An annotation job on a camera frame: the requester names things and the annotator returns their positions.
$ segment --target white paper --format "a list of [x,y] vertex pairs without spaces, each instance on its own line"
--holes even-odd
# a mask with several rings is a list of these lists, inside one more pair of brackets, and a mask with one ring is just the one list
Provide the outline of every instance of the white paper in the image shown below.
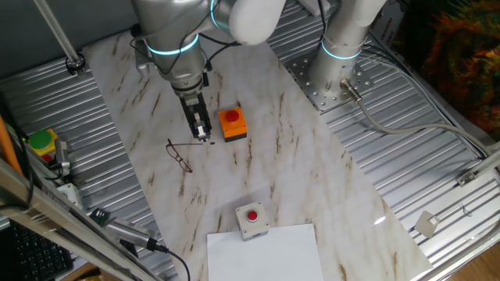
[[209,281],[323,281],[312,224],[274,227],[246,242],[239,232],[207,238]]

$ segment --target orange box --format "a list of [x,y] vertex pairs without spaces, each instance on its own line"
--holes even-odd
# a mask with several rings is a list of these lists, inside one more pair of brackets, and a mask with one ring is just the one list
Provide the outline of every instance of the orange box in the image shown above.
[[247,137],[247,123],[241,107],[219,112],[219,121],[226,142]]

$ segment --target blue led ring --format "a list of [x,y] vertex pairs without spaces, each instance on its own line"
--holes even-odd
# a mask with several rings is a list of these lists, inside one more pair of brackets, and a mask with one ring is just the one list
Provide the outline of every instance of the blue led ring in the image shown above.
[[324,44],[323,42],[321,42],[321,45],[323,46],[323,50],[325,50],[325,52],[326,52],[328,55],[330,55],[330,56],[332,56],[332,57],[334,57],[334,58],[336,58],[336,59],[353,59],[353,58],[357,57],[357,56],[361,53],[361,50],[360,50],[357,54],[355,54],[355,55],[353,55],[353,56],[350,56],[350,57],[339,57],[338,55],[334,55],[334,54],[330,53],[330,52],[329,52],[329,51],[325,48],[325,44]]
[[177,49],[174,51],[156,51],[155,49],[153,49],[149,46],[148,46],[148,48],[149,48],[149,51],[151,51],[152,53],[155,53],[157,55],[179,55],[181,52],[185,52],[185,51],[189,50],[190,48],[192,48],[196,44],[196,41],[198,41],[198,37],[199,36],[196,34],[195,39],[191,43],[185,45],[181,49]]
[[215,18],[215,16],[213,16],[213,7],[214,7],[214,4],[213,4],[213,3],[214,3],[214,2],[215,2],[215,0],[212,0],[212,2],[210,2],[210,16],[212,16],[212,21],[213,21],[213,23],[216,25],[216,27],[220,29],[219,25],[218,25],[218,24],[217,24],[217,22],[216,22],[216,18]]

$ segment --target white marble table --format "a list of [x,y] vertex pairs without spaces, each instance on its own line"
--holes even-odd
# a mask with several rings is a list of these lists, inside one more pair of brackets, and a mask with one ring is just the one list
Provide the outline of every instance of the white marble table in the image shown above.
[[[430,268],[269,46],[230,48],[212,62],[203,93],[216,144],[177,148],[190,174],[165,150],[167,138],[196,142],[180,102],[156,71],[139,74],[129,42],[119,34],[84,54],[166,246],[193,280],[208,280],[206,235],[238,230],[234,209],[253,201],[271,227],[314,223],[325,280],[410,280]],[[208,54],[219,47],[203,45]],[[216,113],[236,104],[248,137],[226,144]]]

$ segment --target aluminum profile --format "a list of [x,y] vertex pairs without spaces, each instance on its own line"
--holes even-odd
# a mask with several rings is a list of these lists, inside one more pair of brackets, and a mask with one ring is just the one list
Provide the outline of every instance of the aluminum profile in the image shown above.
[[[332,5],[327,15],[336,7]],[[288,1],[268,43],[285,67],[290,67],[292,59],[317,48],[322,29],[319,17],[309,15],[296,1]],[[370,49],[373,44],[368,40],[364,48]],[[380,58],[374,52],[380,53],[374,48],[364,53]],[[382,125],[403,128],[424,123],[456,124],[442,106],[399,71],[369,60],[360,59],[359,64],[374,82],[371,90],[361,93],[363,101]],[[373,130],[352,101],[319,114],[434,267],[461,254],[498,223],[498,175],[490,173],[460,187],[455,180],[480,159],[477,151],[454,133],[432,129],[387,135]],[[413,229],[423,210],[441,219],[430,239]],[[479,255],[499,240],[500,235],[496,235],[474,252],[466,253],[467,258]],[[467,258],[450,265],[440,278],[454,272]]]
[[[111,217],[155,230],[163,241],[92,71],[85,70],[86,76],[72,76],[59,59],[0,80],[0,91],[28,135],[52,128],[67,141],[71,176],[86,213],[104,208]],[[5,217],[0,220],[1,226],[8,224]],[[169,255],[137,252],[157,276],[177,274]]]

